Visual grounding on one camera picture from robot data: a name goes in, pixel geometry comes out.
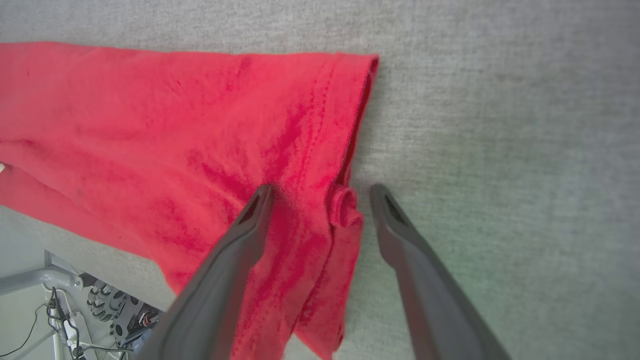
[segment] gray table surface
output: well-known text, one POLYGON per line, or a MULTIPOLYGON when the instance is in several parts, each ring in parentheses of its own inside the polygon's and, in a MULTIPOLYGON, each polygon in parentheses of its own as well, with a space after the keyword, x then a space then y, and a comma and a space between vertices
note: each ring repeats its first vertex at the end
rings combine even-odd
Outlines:
MULTIPOLYGON (((2 0, 0 41, 379 53, 353 165, 365 231, 335 358, 412 358, 371 223, 367 188, 381 181, 514 359, 637 359, 638 19, 634 0, 2 0)), ((173 298, 148 260, 0 218, 147 302, 173 298)), ((313 358, 299 341, 286 357, 313 358)))

